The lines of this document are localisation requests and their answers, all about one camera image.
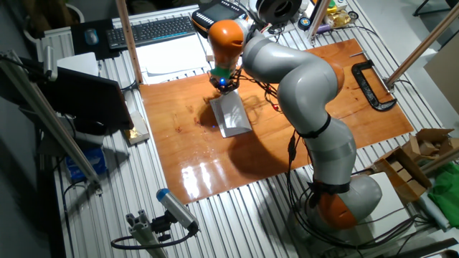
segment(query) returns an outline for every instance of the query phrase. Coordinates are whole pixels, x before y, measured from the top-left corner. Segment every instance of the silver metal object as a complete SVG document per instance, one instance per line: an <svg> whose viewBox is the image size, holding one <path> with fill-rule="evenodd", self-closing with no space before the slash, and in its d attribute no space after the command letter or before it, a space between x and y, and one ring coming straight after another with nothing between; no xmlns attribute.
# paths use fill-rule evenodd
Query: silver metal object
<svg viewBox="0 0 459 258"><path fill-rule="evenodd" d="M49 73L49 80L54 82L57 79L57 60L55 59L55 50L46 46L43 50L43 73Z"/></svg>
<svg viewBox="0 0 459 258"><path fill-rule="evenodd" d="M156 198L161 204L177 219L177 221L185 228L196 222L199 227L199 222L196 217L189 212L188 208L168 189L160 189L156 194Z"/></svg>
<svg viewBox="0 0 459 258"><path fill-rule="evenodd" d="M321 2L321 5L318 6L316 17L314 17L311 27L309 27L309 30L306 32L306 38L312 45L316 44L316 32L318 30L318 27L322 24L323 18L327 13L327 8L328 5L330 5L330 2L331 0L323 0Z"/></svg>
<svg viewBox="0 0 459 258"><path fill-rule="evenodd" d="M21 62L13 51L9 51L7 57L16 62ZM42 91L35 83L29 81L24 69L5 60L0 60L0 68L13 82L22 96L24 96L25 100L35 113L38 114L42 122L48 127L49 131L51 131L67 154L72 157L89 182L98 185L100 181L94 168L89 161L87 161L87 158L73 140L72 136L70 136L65 129L65 126L59 121L56 112L52 109L48 100L42 94Z"/></svg>

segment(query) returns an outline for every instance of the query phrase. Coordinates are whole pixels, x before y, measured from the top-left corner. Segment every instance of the green cloth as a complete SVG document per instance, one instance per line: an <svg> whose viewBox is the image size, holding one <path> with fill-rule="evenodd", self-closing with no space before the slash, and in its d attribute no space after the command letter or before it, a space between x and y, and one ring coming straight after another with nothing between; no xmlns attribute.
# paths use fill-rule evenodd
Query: green cloth
<svg viewBox="0 0 459 258"><path fill-rule="evenodd" d="M459 228L459 166L449 163L439 168L429 197L442 210L451 226Z"/></svg>

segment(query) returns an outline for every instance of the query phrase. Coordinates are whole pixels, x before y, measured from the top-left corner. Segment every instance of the computer mouse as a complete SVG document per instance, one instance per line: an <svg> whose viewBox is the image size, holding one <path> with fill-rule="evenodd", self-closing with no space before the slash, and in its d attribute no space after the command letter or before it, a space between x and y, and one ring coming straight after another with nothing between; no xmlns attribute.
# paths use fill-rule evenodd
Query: computer mouse
<svg viewBox="0 0 459 258"><path fill-rule="evenodd" d="M95 31L95 29L87 29L85 31L85 40L86 44L90 46L99 43L98 33Z"/></svg>

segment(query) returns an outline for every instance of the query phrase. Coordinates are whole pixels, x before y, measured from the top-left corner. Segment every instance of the white paper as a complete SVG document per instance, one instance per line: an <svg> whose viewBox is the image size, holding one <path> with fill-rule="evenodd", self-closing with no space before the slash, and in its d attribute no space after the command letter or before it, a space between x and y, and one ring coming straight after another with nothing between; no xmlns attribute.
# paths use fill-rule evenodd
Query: white paper
<svg viewBox="0 0 459 258"><path fill-rule="evenodd" d="M217 99L210 100L210 105L214 111L223 138L252 130L237 90L222 95Z"/></svg>
<svg viewBox="0 0 459 258"><path fill-rule="evenodd" d="M143 78L148 84L164 82L209 66L197 34L138 47L136 51Z"/></svg>
<svg viewBox="0 0 459 258"><path fill-rule="evenodd" d="M94 52L59 59L57 60L57 66L87 75L99 75L98 61L95 59Z"/></svg>

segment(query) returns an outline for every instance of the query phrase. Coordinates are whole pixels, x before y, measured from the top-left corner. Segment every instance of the wooden pole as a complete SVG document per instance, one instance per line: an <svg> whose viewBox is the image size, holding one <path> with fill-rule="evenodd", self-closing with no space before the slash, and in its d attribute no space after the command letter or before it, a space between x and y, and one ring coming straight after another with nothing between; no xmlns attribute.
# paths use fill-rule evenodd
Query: wooden pole
<svg viewBox="0 0 459 258"><path fill-rule="evenodd" d="M395 72L387 79L387 88L391 89L392 85L396 80L398 80L410 66L416 62L416 60L421 56L425 50L430 47L430 45L437 40L437 38L450 26L459 16L459 4L456 4L450 13L435 27L429 36L424 39L419 46L411 53L411 55L395 70Z"/></svg>
<svg viewBox="0 0 459 258"><path fill-rule="evenodd" d="M309 39L309 42L314 45L315 44L315 37L316 37L316 32L318 30L318 27L322 24L323 18L325 18L325 15L327 13L327 8L328 5L330 5L331 0L322 0L321 4L319 6L316 6L314 8L318 8L316 16L314 17L314 20L312 21L311 27L308 30L308 36L307 38Z"/></svg>
<svg viewBox="0 0 459 258"><path fill-rule="evenodd" d="M126 7L125 0L116 0L116 6L118 7L118 13L120 14L121 25L123 26L124 38L128 45L129 55L131 56L131 63L134 69L134 75L136 76L137 84L142 83L142 72L141 66L138 63L136 43L134 42L134 36L132 34L131 23L129 22L128 8Z"/></svg>

